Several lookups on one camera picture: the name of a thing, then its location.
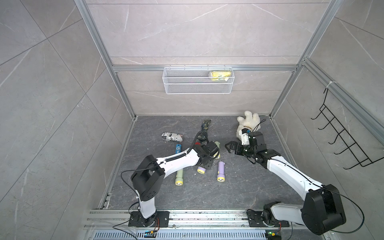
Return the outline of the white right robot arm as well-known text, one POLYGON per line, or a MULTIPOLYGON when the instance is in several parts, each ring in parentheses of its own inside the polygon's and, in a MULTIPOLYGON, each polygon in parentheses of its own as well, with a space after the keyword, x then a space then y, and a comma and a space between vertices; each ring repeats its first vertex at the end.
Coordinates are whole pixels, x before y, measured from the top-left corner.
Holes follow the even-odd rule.
POLYGON ((286 221, 306 226, 312 233, 322 235, 346 223, 339 190, 323 185, 305 175, 275 150, 268 149, 261 132, 244 133, 241 142, 225 144, 229 153, 247 158, 253 165, 260 164, 294 189, 303 199, 303 205, 272 202, 264 206, 261 214, 268 227, 286 221))

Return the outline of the green flashlight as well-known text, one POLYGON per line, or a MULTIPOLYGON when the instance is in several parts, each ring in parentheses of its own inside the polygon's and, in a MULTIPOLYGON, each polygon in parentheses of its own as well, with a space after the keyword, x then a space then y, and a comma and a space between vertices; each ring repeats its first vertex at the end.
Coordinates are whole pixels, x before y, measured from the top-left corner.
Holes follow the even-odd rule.
POLYGON ((178 170, 176 179, 175 179, 175 185, 176 186, 182 186, 184 184, 184 178, 183 178, 184 170, 178 170))
POLYGON ((221 157, 220 155, 220 142, 216 141, 215 144, 217 145, 218 151, 214 155, 214 159, 219 159, 221 157))

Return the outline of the yellow item in basket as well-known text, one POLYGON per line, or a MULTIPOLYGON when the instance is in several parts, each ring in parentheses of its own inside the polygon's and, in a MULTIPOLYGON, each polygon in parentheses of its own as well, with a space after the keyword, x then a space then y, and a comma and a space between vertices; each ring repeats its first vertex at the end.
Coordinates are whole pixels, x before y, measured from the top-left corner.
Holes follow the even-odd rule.
POLYGON ((209 72, 209 78, 212 81, 228 81, 232 77, 231 71, 211 71, 209 72))

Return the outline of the white plush toy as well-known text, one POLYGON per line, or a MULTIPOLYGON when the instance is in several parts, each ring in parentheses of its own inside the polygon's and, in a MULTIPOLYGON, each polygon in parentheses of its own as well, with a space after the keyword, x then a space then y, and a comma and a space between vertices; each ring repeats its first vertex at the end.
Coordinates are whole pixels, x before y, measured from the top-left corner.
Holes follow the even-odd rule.
POLYGON ((259 114, 252 113, 250 111, 244 112, 245 117, 242 116, 237 117, 237 121, 239 123, 239 126, 237 128, 237 138, 241 140, 242 130, 248 129, 251 132, 258 131, 261 128, 261 119, 259 114))

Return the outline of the dark floral bow tie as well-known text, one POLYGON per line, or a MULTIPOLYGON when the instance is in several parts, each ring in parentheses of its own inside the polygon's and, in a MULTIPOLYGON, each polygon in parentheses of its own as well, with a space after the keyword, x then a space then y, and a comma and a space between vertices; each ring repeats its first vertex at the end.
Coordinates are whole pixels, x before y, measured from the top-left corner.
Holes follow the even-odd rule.
POLYGON ((203 134, 200 134, 198 136, 198 140, 200 142, 204 142, 207 139, 207 137, 208 137, 208 133, 207 132, 208 132, 210 123, 211 123, 211 120, 204 120, 203 121, 202 126, 201 126, 201 128, 202 128, 201 131, 203 132, 203 134))

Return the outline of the blue flashlight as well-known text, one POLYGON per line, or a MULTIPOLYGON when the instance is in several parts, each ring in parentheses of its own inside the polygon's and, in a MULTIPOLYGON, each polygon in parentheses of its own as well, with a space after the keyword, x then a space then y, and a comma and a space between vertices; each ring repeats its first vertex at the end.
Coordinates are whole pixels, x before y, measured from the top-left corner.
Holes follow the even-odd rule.
POLYGON ((176 145, 176 150, 175 150, 175 154, 178 154, 182 151, 182 145, 181 144, 177 144, 176 145))

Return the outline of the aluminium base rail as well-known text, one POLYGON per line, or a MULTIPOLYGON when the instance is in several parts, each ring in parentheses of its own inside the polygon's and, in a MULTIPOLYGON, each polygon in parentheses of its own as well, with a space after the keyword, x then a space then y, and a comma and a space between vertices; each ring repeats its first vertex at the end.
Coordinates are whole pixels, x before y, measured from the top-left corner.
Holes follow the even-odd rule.
POLYGON ((82 240, 329 240, 292 222, 265 226, 257 210, 159 210, 142 226, 135 210, 92 210, 81 227, 82 240))

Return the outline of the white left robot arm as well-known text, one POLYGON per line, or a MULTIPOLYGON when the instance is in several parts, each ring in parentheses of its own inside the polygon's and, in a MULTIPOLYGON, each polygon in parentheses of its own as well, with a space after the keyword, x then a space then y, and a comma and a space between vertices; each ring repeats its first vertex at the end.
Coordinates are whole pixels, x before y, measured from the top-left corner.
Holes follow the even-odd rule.
POLYGON ((159 193, 165 178, 187 167, 199 166, 209 169, 219 156, 220 148, 208 135, 200 131, 196 134, 192 145, 186 150, 162 158, 148 155, 140 165, 132 170, 131 189, 138 202, 138 221, 141 226, 149 227, 153 223, 160 224, 155 205, 155 196, 159 193))

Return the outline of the purple flashlight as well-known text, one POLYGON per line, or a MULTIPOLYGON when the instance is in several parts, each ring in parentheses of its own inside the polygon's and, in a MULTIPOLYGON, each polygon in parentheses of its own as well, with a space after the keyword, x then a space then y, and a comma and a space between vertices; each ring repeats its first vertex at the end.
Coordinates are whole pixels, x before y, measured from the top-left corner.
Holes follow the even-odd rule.
POLYGON ((226 177, 225 177, 225 163, 223 161, 219 161, 218 162, 217 181, 222 183, 225 180, 226 180, 226 177))
POLYGON ((206 169, 203 168, 203 167, 198 167, 197 172, 200 173, 200 174, 205 174, 206 169))

